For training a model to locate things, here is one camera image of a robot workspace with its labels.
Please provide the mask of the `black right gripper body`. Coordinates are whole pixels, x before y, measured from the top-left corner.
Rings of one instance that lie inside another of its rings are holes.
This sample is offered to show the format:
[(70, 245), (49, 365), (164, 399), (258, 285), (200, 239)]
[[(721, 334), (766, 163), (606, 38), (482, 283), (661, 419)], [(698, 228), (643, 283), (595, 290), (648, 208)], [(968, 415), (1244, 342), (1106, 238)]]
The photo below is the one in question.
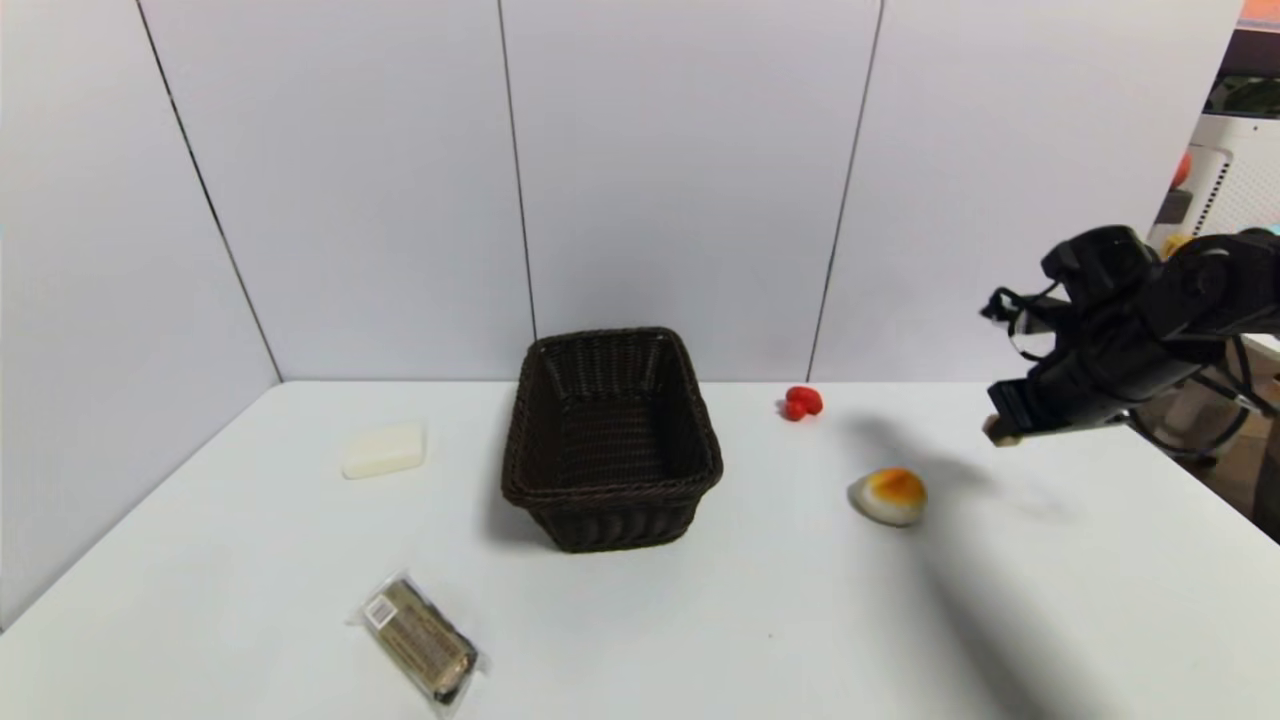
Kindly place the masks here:
[(1018, 380), (988, 388), (995, 414), (1015, 419), (1024, 436), (1052, 436), (1120, 421), (1137, 405), (1133, 351), (1116, 343), (1057, 347)]

